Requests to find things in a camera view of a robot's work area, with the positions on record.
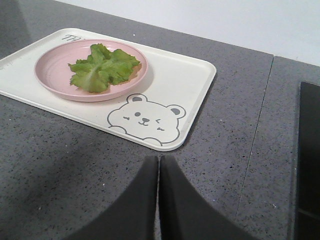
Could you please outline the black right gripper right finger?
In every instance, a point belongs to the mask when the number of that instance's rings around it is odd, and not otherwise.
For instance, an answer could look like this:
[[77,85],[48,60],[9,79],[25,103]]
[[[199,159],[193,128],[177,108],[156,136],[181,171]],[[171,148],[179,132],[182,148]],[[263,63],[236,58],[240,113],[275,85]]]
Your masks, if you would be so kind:
[[200,196],[170,155],[160,158],[158,204],[164,240],[253,239]]

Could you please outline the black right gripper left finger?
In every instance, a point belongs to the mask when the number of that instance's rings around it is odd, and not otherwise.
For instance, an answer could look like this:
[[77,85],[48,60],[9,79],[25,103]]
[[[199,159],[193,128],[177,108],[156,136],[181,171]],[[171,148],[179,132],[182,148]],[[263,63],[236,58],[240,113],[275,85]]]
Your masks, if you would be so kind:
[[107,210],[68,240],[153,240],[159,159],[148,156],[135,178]]

